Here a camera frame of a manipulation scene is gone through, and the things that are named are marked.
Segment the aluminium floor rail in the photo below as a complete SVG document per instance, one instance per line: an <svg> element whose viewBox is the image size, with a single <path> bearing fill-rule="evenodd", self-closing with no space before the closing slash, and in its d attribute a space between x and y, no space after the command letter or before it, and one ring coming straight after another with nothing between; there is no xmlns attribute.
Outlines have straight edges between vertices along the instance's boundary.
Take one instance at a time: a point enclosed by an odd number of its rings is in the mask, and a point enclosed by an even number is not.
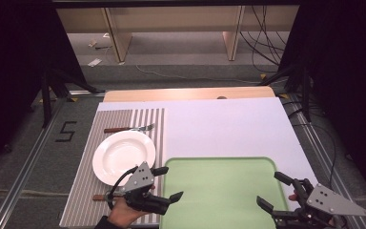
<svg viewBox="0 0 366 229"><path fill-rule="evenodd" d="M36 139L30 153L26 159L25 164L20 170L15 182L11 185L6 197L4 198L2 204L0 205L0 229L4 229L7 222L10 219L10 215L21 196L21 193L27 184L31 172L42 154L42 151L46 145L49 135L54 125L55 119L58 117L61 109L66 103L65 98L58 98L53 105L53 110L51 113L51 118L45 123L42 131L40 132L38 138Z"/></svg>
<svg viewBox="0 0 366 229"><path fill-rule="evenodd" d="M360 198L366 193L366 183L346 156L334 128L313 99L309 100L311 121L308 122L299 111L300 101L300 94L289 94L282 103L317 180L352 202L363 204Z"/></svg>

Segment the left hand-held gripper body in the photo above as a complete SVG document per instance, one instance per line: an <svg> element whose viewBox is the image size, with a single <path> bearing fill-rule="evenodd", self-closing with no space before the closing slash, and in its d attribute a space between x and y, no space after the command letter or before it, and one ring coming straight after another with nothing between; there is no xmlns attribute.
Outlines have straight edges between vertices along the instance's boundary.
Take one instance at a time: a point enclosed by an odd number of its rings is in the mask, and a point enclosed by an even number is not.
<svg viewBox="0 0 366 229"><path fill-rule="evenodd" d="M155 178L146 161L135 169L122 187L124 199L131 208L158 215L166 214L170 205L169 199L154 196L150 192L154 186Z"/></svg>

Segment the light wooden table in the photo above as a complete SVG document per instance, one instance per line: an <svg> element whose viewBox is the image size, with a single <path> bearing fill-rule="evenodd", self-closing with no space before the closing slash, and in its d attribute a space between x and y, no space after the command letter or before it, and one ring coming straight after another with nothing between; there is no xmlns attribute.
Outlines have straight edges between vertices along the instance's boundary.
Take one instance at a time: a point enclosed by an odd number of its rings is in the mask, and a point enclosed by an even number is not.
<svg viewBox="0 0 366 229"><path fill-rule="evenodd" d="M145 102L167 100L196 100L224 98L275 97L271 87L217 87L109 91L104 102Z"/></svg>

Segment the black tripod stand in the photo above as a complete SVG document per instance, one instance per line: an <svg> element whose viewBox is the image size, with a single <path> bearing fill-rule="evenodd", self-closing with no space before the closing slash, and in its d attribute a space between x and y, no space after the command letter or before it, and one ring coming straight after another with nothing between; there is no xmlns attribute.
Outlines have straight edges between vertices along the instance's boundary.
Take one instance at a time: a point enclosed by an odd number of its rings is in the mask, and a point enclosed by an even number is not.
<svg viewBox="0 0 366 229"><path fill-rule="evenodd" d="M258 86L268 86L271 83L276 82L281 77L287 76L287 82L285 83L284 90L287 93L294 93L298 88L301 89L301 108L300 112L304 115L308 122L310 118L310 89L311 89L311 78L309 71L305 65L293 64L288 67L279 70L267 79L263 79Z"/></svg>
<svg viewBox="0 0 366 229"><path fill-rule="evenodd" d="M44 108L43 127L47 127L52 118L50 91L53 91L57 98L66 98L71 94L66 86L67 83L74 84L92 94L102 94L104 92L104 90L94 88L86 81L72 77L62 70L45 70L41 77L41 94Z"/></svg>

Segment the light wooden desk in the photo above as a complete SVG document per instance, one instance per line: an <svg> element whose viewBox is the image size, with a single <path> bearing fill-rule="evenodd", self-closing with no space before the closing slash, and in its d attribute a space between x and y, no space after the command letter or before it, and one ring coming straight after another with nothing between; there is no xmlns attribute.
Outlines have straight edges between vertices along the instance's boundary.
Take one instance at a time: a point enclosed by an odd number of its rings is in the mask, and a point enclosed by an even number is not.
<svg viewBox="0 0 366 229"><path fill-rule="evenodd" d="M123 62L135 32L219 31L227 56L233 61L239 34L257 31L263 22L268 31L290 31L297 6L147 7L59 9L68 33L110 35L115 60Z"/></svg>

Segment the white board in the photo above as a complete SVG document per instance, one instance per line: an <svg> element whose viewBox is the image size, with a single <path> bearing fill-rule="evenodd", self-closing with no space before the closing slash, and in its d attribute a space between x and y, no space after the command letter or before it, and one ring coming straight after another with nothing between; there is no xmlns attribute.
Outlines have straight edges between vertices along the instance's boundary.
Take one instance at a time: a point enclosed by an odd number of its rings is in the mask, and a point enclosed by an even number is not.
<svg viewBox="0 0 366 229"><path fill-rule="evenodd" d="M317 183L293 126L276 97L102 102L100 111L166 110L164 150L173 157L265 156L289 177Z"/></svg>

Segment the person's left hand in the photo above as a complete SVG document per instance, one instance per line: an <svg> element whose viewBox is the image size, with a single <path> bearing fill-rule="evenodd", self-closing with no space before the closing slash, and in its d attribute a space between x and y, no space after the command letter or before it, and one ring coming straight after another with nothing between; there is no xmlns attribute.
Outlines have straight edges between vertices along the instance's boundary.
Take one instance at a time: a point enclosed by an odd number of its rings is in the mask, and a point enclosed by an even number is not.
<svg viewBox="0 0 366 229"><path fill-rule="evenodd" d="M133 222L145 215L148 215L148 212L134 210L124 198L116 198L107 222L121 229L127 229Z"/></svg>

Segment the white round plate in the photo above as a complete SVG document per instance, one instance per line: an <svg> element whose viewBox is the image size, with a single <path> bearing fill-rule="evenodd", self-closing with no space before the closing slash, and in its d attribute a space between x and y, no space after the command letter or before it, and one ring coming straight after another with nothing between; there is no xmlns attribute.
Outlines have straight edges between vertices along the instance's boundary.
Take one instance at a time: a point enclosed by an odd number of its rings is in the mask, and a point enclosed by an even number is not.
<svg viewBox="0 0 366 229"><path fill-rule="evenodd" d="M156 150L153 141L137 131L123 131L110 135L96 148L92 168L105 184L114 185L128 170L147 162L154 165Z"/></svg>

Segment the green tray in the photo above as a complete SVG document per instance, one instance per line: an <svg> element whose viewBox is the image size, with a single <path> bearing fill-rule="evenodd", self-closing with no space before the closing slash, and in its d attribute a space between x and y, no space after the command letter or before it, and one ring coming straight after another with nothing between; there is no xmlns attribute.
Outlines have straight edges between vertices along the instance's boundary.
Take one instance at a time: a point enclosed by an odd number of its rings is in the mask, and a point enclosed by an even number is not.
<svg viewBox="0 0 366 229"><path fill-rule="evenodd" d="M160 229L275 229L256 204L269 201L286 210L275 164L266 157L182 157L166 162L163 195L181 192L160 220Z"/></svg>

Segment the black curtain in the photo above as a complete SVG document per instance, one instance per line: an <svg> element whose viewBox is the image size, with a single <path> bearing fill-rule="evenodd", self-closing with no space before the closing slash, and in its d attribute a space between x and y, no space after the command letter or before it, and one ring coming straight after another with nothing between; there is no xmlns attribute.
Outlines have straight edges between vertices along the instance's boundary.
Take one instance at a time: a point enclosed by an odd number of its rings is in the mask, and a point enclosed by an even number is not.
<svg viewBox="0 0 366 229"><path fill-rule="evenodd" d="M366 180L366 0L294 2L281 66L307 64L316 96Z"/></svg>
<svg viewBox="0 0 366 229"><path fill-rule="evenodd" d="M0 153L49 70L85 80L52 0L0 0Z"/></svg>

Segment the grey striped placemat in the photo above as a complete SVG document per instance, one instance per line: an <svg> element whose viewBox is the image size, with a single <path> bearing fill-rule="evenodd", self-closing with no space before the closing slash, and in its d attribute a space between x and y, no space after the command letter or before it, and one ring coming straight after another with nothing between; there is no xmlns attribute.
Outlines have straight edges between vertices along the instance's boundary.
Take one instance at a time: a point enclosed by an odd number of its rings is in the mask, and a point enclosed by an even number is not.
<svg viewBox="0 0 366 229"><path fill-rule="evenodd" d="M117 125L146 126L154 124L151 131L145 135L154 145L154 153L140 153L137 156L122 156L122 161L127 165L121 170L123 174L131 169L136 163L141 162L146 156L148 162L152 161L153 168L163 164L164 149L164 108L156 109L127 109L127 110L98 110L95 114L91 131L79 164L74 183L71 187L70 196L64 209L59 226L68 229L93 228L102 216L110 212L108 204L104 201L93 201L94 195L103 195L110 191L118 180L119 175L113 175L112 184L101 181L94 173L93 157L99 145L111 136L105 134L106 128Z"/></svg>

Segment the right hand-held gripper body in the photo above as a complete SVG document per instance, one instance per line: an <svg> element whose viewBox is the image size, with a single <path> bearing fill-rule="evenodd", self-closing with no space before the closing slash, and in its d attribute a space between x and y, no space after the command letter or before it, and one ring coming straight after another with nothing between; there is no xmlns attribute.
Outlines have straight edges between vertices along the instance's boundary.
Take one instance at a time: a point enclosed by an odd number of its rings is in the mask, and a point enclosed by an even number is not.
<svg viewBox="0 0 366 229"><path fill-rule="evenodd" d="M318 183L313 186L307 179L280 179L292 185L299 207L293 211L278 211L271 207L276 229L335 228L334 217L366 217L366 209Z"/></svg>

